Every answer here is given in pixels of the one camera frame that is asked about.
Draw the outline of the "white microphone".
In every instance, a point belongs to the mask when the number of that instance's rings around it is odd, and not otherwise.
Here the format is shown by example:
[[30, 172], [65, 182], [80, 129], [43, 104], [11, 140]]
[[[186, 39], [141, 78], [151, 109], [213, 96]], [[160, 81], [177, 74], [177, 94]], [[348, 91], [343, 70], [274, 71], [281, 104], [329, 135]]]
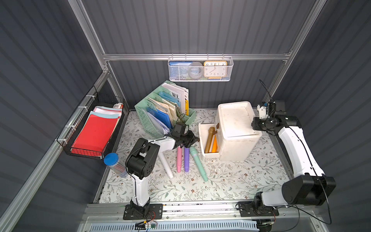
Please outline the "white microphone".
[[166, 172], [167, 176], [169, 177], [169, 179], [173, 179], [174, 178], [173, 172], [172, 172], [172, 170], [171, 170], [171, 168], [169, 166], [169, 163], [168, 163], [167, 159], [165, 158], [165, 155], [163, 154], [163, 152], [160, 152], [158, 154], [158, 157], [159, 157], [159, 159], [160, 159], [160, 161], [161, 161], [161, 163], [162, 163], [162, 165], [163, 165], [163, 167], [165, 169], [165, 172]]

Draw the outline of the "white bottom drawer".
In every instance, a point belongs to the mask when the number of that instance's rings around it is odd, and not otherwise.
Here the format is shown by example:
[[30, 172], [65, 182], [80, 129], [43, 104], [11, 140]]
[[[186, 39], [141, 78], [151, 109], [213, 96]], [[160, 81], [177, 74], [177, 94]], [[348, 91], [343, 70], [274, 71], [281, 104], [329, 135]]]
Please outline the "white bottom drawer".
[[[213, 137], [210, 139], [209, 130], [213, 128]], [[201, 160], [206, 161], [207, 159], [218, 159], [220, 158], [219, 153], [219, 138], [215, 124], [199, 124], [199, 136], [200, 136], [200, 147], [201, 147]]]

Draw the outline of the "pink microphone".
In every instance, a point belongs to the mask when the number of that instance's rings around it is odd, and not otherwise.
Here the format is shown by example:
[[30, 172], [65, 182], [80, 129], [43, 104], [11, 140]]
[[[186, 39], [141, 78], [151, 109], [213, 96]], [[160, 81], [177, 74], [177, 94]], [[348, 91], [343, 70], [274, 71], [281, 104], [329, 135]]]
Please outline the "pink microphone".
[[182, 156], [183, 156], [183, 149], [178, 146], [177, 147], [177, 159], [176, 159], [176, 167], [177, 172], [180, 173], [182, 169]]

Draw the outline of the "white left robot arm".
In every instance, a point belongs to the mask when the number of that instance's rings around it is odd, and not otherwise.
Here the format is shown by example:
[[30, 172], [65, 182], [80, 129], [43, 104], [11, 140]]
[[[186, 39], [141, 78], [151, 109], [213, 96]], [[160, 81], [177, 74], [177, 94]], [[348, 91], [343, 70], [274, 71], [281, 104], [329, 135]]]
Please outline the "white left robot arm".
[[150, 203], [148, 177], [153, 172], [157, 159], [160, 159], [167, 176], [172, 179], [174, 174], [164, 152], [178, 147], [189, 148], [199, 140], [188, 125], [182, 122], [177, 122], [175, 127], [161, 138], [137, 140], [125, 162], [127, 173], [133, 178], [131, 202], [134, 206], [144, 208]]

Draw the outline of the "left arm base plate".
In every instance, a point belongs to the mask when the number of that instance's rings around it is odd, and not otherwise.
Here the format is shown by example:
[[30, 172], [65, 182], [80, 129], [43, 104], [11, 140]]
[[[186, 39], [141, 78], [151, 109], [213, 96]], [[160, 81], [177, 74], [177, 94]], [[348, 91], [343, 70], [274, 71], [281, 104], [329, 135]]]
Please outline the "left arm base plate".
[[144, 206], [138, 206], [133, 201], [125, 206], [123, 220], [138, 219], [162, 219], [163, 204], [146, 203]]

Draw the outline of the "white three-drawer storage unit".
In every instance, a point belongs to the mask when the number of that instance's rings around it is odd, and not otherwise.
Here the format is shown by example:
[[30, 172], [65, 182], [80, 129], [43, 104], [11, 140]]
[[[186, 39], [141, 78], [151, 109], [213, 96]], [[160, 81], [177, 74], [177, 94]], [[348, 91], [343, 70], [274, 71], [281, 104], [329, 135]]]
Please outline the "white three-drawer storage unit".
[[254, 130], [253, 107], [248, 101], [220, 104], [217, 108], [215, 125], [219, 139], [221, 161], [245, 161], [262, 136]]

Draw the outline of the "purple microphone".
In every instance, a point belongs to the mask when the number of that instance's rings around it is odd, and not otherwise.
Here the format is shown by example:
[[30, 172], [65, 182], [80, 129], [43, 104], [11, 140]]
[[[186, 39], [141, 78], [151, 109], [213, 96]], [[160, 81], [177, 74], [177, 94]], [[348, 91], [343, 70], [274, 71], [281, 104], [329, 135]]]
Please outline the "purple microphone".
[[184, 171], [189, 172], [189, 148], [184, 147]]

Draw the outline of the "gold microphone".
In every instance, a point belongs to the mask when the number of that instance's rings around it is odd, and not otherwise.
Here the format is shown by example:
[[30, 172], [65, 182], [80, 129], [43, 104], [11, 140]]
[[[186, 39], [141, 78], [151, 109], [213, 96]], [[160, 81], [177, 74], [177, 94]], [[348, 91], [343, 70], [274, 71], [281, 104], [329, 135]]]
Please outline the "gold microphone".
[[210, 148], [211, 148], [211, 145], [212, 145], [212, 142], [213, 142], [214, 135], [215, 135], [215, 128], [214, 127], [210, 127], [208, 129], [208, 137], [207, 137], [207, 141], [206, 141], [206, 145], [205, 145], [205, 150], [204, 150], [205, 153], [209, 153], [210, 152]]

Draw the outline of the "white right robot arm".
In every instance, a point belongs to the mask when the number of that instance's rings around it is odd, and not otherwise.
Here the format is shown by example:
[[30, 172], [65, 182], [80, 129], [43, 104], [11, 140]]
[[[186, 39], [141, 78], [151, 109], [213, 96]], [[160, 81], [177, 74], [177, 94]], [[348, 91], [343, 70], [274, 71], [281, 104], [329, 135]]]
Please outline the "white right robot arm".
[[292, 166], [293, 179], [280, 190], [259, 192], [254, 198], [257, 207], [321, 206], [336, 187], [333, 177], [325, 175], [308, 147], [302, 125], [295, 116], [287, 115], [283, 101], [261, 102], [252, 127], [256, 131], [272, 132], [281, 140]]

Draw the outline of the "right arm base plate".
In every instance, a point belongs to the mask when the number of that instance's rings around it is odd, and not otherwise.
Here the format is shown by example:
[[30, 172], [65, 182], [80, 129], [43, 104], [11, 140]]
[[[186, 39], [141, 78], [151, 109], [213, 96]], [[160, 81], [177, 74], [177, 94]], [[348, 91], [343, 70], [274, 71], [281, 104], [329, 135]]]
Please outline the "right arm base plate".
[[279, 216], [277, 209], [272, 206], [265, 206], [250, 202], [238, 202], [235, 208], [239, 211], [241, 217], [274, 217]]

